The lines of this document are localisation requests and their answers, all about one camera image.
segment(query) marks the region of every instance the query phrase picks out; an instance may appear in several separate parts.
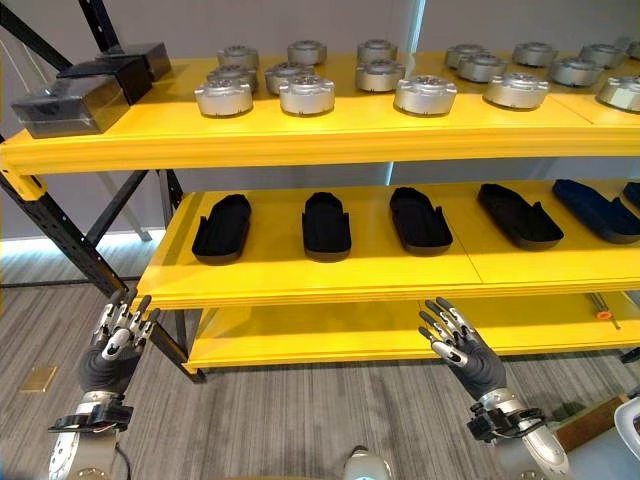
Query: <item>metal rod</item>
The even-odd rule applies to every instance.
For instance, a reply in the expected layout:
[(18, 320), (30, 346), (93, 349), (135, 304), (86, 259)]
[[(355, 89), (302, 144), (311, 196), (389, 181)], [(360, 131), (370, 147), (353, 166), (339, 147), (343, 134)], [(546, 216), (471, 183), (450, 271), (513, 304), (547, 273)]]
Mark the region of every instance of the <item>metal rod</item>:
[(78, 0), (78, 2), (100, 51), (106, 52), (112, 47), (119, 47), (118, 36), (102, 0)]
[[(120, 277), (120, 280), (123, 282), (137, 282), (140, 280), (140, 275)], [(89, 283), (93, 282), (86, 278), (71, 278), (68, 280), (44, 280), (42, 282), (0, 283), (0, 288), (57, 287), (61, 285), (87, 285)]]
[(94, 246), (98, 245), (100, 239), (107, 232), (111, 224), (114, 222), (120, 212), (127, 219), (131, 227), (140, 237), (143, 242), (151, 240), (151, 235), (142, 229), (142, 225), (138, 222), (131, 209), (127, 207), (127, 201), (131, 198), (131, 195), (136, 191), (148, 170), (137, 170), (133, 172), (129, 178), (122, 184), (118, 190), (115, 183), (107, 173), (99, 173), (98, 178), (102, 181), (104, 186), (113, 195), (113, 198), (95, 221), (89, 232), (87, 233), (87, 240)]
[(171, 194), (169, 192), (169, 180), (166, 170), (158, 170), (158, 180), (160, 181), (160, 200), (162, 202), (162, 217), (165, 228), (169, 227), (171, 217), (173, 217), (173, 207), (171, 205)]
[(187, 325), (185, 321), (185, 313), (184, 310), (176, 310), (174, 312), (175, 322), (176, 322), (176, 342), (182, 350), (189, 354), (189, 348), (187, 347)]
[(0, 25), (35, 53), (40, 55), (56, 70), (65, 70), (72, 65), (69, 60), (63, 57), (60, 52), (32, 30), (29, 25), (24, 23), (3, 3), (0, 3)]
[(174, 210), (178, 209), (184, 192), (178, 181), (178, 176), (173, 170), (167, 170), (167, 185), (169, 187), (169, 198), (171, 199), (171, 205)]

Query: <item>robot finger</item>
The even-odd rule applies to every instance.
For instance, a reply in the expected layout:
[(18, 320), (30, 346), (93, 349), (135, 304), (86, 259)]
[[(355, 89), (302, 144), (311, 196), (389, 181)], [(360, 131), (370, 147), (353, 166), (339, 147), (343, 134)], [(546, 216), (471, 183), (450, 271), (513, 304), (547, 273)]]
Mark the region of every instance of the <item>robot finger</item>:
[(137, 295), (138, 295), (138, 290), (135, 287), (129, 290), (129, 293), (125, 297), (124, 302), (122, 302), (122, 305), (118, 310), (118, 314), (116, 316), (116, 322), (115, 322), (115, 325), (113, 326), (113, 330), (111, 331), (112, 334), (118, 328), (124, 328), (127, 326), (127, 323), (129, 321), (129, 309), (131, 308), (131, 303), (133, 302), (133, 299), (136, 298)]
[(475, 332), (475, 328), (471, 322), (469, 322), (451, 303), (445, 300), (442, 297), (436, 297), (436, 303), (449, 312), (449, 315), (453, 318), (454, 322), (458, 325), (462, 333), (473, 333)]
[(433, 318), (424, 310), (420, 310), (419, 315), (420, 318), (422, 318), (427, 323), (427, 325), (433, 328), (440, 336), (440, 338), (437, 338), (435, 337), (435, 335), (433, 335), (436, 340), (442, 340), (443, 342), (453, 344), (453, 337), (451, 336), (451, 334), (442, 325), (440, 325), (435, 318)]
[(136, 335), (140, 331), (140, 325), (142, 323), (142, 316), (144, 312), (147, 310), (147, 307), (151, 303), (151, 295), (145, 295), (140, 305), (138, 305), (138, 310), (131, 317), (131, 323), (129, 324), (129, 330), (131, 333)]
[(116, 290), (109, 298), (109, 301), (106, 303), (104, 308), (102, 309), (102, 313), (100, 314), (100, 318), (98, 319), (98, 324), (96, 325), (95, 330), (93, 331), (93, 341), (95, 342), (96, 337), (103, 337), (104, 335), (108, 335), (109, 329), (112, 327), (114, 314), (122, 301), (122, 297), (124, 296), (123, 290)]
[(442, 323), (446, 325), (447, 329), (451, 332), (454, 343), (458, 343), (458, 340), (460, 339), (460, 337), (462, 337), (462, 332), (453, 321), (453, 317), (449, 314), (449, 312), (447, 312), (440, 305), (432, 302), (431, 300), (426, 300), (424, 303), (427, 308), (435, 313), (438, 318), (440, 318)]
[(151, 331), (153, 330), (153, 326), (158, 321), (158, 317), (160, 316), (160, 309), (154, 308), (151, 314), (149, 314), (149, 318), (147, 321), (142, 324), (140, 327), (138, 337), (134, 341), (134, 348), (136, 352), (141, 353), (146, 345), (149, 337), (151, 337)]

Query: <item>yellow shelf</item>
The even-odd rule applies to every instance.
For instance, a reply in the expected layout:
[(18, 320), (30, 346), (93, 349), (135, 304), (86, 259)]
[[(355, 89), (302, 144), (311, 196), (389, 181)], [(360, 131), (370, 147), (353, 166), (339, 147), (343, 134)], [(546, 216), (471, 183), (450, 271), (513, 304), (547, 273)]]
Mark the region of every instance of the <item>yellow shelf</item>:
[[(454, 78), (442, 57), (418, 54), (415, 72)], [(263, 65), (279, 60), (267, 58)], [(637, 71), (633, 62), (619, 71)], [(22, 131), (0, 147), (2, 169), (15, 178), (153, 168), (640, 154), (640, 116), (598, 105), (592, 93), (556, 89), (539, 109), (514, 112), (486, 104), (480, 95), (484, 86), (455, 77), (460, 94), (451, 113), (416, 118), (393, 109), (392, 93), (357, 91), (353, 55), (332, 54), (318, 68), (337, 85), (335, 109), (328, 115), (284, 115), (278, 99), (266, 92), (261, 70), (249, 114), (205, 118), (193, 90), (215, 66), (208, 58), (173, 61), (173, 73), (104, 134), (34, 140)]]
[[(640, 345), (640, 310), (605, 294), (621, 329), (594, 318), (584, 295), (458, 299), (501, 355)], [(418, 303), (376, 302), (204, 310), (185, 366), (435, 358), (417, 332)]]
[[(619, 195), (625, 181), (589, 182)], [(478, 205), (480, 184), (417, 186), (441, 205), (454, 235), (445, 254), (415, 257), (398, 241), (389, 212), (393, 187), (335, 188), (350, 214), (353, 247), (341, 262), (309, 260), (302, 245), (301, 213), (314, 192), (244, 193), (251, 229), (239, 261), (199, 263), (191, 246), (200, 216), (233, 192), (185, 196), (145, 270), (138, 291), (163, 309), (240, 305), (413, 300), (427, 295), (491, 297), (640, 288), (640, 242), (613, 245), (595, 237), (555, 199), (550, 182), (504, 182), (544, 208), (565, 232), (553, 249), (514, 247)]]

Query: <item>black glove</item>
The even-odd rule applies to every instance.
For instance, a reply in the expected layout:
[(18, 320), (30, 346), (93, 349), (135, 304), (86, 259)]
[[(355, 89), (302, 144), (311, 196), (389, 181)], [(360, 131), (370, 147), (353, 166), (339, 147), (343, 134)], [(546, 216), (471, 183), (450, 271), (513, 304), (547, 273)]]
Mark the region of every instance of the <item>black glove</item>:
[(425, 327), (418, 329), (429, 340), (433, 351), (449, 364), (474, 400), (506, 388), (507, 372), (500, 358), (453, 305), (440, 297), (436, 302), (427, 300), (425, 304), (438, 320), (427, 312), (420, 312), (420, 317), (435, 333)]
[(78, 381), (84, 392), (101, 390), (124, 394), (136, 371), (140, 354), (127, 347), (114, 361), (102, 357), (106, 341), (92, 345), (78, 365)]

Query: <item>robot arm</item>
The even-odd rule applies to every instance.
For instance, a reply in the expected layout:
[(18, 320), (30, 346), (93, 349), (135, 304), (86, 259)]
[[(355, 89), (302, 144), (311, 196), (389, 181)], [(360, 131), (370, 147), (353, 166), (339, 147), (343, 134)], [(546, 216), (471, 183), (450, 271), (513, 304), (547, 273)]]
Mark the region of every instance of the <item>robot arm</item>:
[(569, 480), (569, 461), (539, 409), (526, 408), (507, 388), (504, 365), (472, 324), (443, 298), (427, 300), (418, 330), (477, 402), (467, 424), (477, 440), (491, 442), (510, 478)]
[(78, 367), (82, 400), (73, 415), (49, 428), (58, 434), (49, 480), (111, 479), (117, 433), (127, 429), (133, 414), (132, 407), (123, 405), (124, 393), (160, 314), (156, 309), (143, 321), (149, 296), (132, 313), (136, 294), (133, 289), (122, 301), (123, 292), (114, 293), (100, 315)]

